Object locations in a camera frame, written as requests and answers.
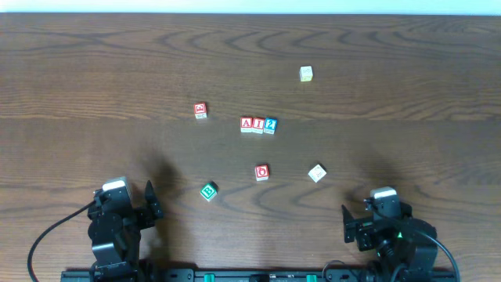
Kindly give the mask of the blue number 2 block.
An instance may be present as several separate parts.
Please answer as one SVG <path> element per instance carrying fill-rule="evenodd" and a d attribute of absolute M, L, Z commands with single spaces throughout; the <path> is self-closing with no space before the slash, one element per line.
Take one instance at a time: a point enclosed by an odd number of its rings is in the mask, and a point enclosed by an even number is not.
<path fill-rule="evenodd" d="M 276 132 L 278 121 L 275 118 L 267 117 L 265 119 L 263 132 L 266 134 L 274 135 Z"/>

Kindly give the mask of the red letter A block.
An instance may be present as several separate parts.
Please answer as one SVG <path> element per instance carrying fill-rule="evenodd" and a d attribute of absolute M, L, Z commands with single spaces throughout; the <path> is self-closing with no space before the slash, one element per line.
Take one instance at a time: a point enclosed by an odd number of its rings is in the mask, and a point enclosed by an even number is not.
<path fill-rule="evenodd" d="M 240 118 L 240 131 L 242 133 L 250 133 L 253 131 L 253 118 L 241 117 Z"/>

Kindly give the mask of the red letter I block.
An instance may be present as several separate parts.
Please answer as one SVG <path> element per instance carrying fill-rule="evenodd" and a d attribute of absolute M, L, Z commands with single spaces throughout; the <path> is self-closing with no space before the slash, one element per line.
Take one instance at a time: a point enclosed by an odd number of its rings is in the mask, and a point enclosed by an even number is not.
<path fill-rule="evenodd" d="M 257 134 L 263 134 L 264 133 L 264 125 L 265 125 L 265 119 L 264 118 L 259 118 L 256 117 L 253 119 L 252 123 L 252 132 L 257 133 Z"/>

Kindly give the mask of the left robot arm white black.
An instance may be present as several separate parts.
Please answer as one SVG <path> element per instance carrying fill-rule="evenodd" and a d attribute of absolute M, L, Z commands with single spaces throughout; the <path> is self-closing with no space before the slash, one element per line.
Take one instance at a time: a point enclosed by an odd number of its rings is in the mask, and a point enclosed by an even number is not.
<path fill-rule="evenodd" d="M 132 206 L 132 192 L 125 178 L 114 179 L 94 192 L 88 209 L 88 236 L 96 262 L 91 281 L 153 281 L 157 269 L 139 257 L 141 231 L 164 217 L 151 182 L 146 183 L 145 203 Z"/>

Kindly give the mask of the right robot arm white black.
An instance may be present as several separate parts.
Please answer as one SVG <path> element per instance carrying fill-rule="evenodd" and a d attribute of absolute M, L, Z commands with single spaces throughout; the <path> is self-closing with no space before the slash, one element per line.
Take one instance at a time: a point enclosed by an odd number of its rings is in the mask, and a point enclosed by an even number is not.
<path fill-rule="evenodd" d="M 374 250 L 378 260 L 368 263 L 359 281 L 430 281 L 438 247 L 436 229 L 415 219 L 412 207 L 397 196 L 364 200 L 369 217 L 356 219 L 342 208 L 344 241 L 360 251 Z"/>

